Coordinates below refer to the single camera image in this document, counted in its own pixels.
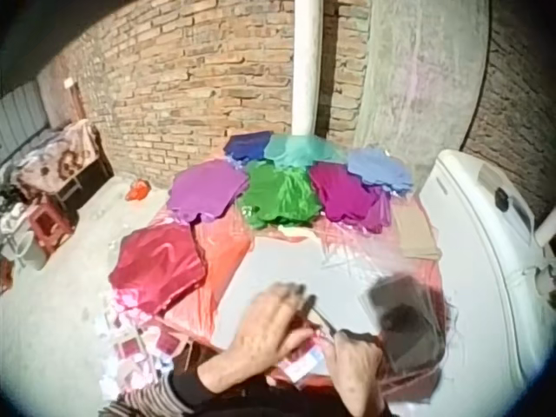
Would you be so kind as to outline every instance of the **concrete ground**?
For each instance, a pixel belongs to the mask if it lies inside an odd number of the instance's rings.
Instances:
[[[116,242],[165,203],[153,189],[126,202],[130,180],[112,178],[79,210],[76,232],[41,271],[21,268],[0,297],[0,384],[24,415],[96,415],[106,348],[95,332]]]

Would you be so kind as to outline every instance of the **green fabric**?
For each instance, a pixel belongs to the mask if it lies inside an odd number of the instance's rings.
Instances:
[[[251,227],[305,224],[321,211],[305,169],[277,169],[271,162],[253,161],[246,170],[249,188],[237,203]]]
[[[310,167],[317,161],[346,163],[346,152],[314,135],[272,135],[264,157],[278,168]]]

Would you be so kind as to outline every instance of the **white washing machine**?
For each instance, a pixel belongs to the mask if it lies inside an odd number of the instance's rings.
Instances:
[[[438,231],[452,328],[430,402],[391,408],[401,416],[503,415],[543,368],[556,332],[539,292],[553,281],[533,214],[500,169],[452,150],[440,153],[420,199]]]

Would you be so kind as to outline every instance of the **hand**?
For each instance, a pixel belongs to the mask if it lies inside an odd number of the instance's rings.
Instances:
[[[263,373],[314,334],[311,328],[290,329],[303,303],[302,287],[275,284],[248,307],[230,348],[199,366],[203,385],[221,393]]]
[[[330,378],[349,413],[354,417],[380,415],[384,410],[376,374],[382,351],[373,343],[349,339],[338,332],[334,344],[321,340]]]

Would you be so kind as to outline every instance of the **white pole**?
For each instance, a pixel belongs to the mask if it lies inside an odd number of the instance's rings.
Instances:
[[[535,240],[542,248],[556,235],[556,207],[550,215],[537,227]]]
[[[292,135],[312,135],[321,83],[323,0],[295,0]]]

